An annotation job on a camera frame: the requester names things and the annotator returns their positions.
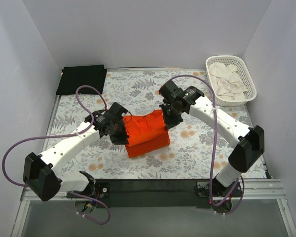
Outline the orange t-shirt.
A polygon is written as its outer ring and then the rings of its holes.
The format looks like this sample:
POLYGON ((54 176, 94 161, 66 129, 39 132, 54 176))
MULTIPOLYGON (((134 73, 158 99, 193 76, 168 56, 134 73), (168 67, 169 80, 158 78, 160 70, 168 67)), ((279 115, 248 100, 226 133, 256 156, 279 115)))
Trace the orange t-shirt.
POLYGON ((144 116, 125 116, 124 122, 128 135, 128 144, 125 147, 129 158, 135 158, 170 145, 161 110, 154 110, 144 116))

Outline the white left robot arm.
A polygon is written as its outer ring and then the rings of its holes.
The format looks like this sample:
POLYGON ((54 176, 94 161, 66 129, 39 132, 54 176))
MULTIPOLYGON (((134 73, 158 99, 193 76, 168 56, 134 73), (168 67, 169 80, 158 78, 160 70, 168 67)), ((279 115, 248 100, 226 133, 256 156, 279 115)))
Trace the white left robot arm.
POLYGON ((90 144, 110 136, 118 145, 128 143, 124 125, 127 110, 114 102, 108 110, 98 110, 87 116, 80 126, 52 148, 36 155, 30 153, 25 158, 23 181, 42 200, 48 201, 59 192, 74 192, 83 197, 91 197, 96 188, 96 180, 87 172, 62 174, 62 168, 90 144))

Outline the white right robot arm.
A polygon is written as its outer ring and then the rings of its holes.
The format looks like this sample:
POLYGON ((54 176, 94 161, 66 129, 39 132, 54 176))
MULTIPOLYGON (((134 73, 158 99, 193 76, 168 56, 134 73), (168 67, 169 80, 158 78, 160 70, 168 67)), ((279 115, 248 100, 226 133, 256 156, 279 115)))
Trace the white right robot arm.
POLYGON ((169 130, 183 122, 182 113, 187 113, 214 129, 233 148, 228 163, 213 178, 212 191, 216 196, 226 196, 233 183, 246 173, 264 152, 264 130, 256 125, 243 124, 223 110, 215 107, 202 91, 194 86, 182 90, 173 81, 166 82, 159 90, 163 97, 160 105, 169 130))

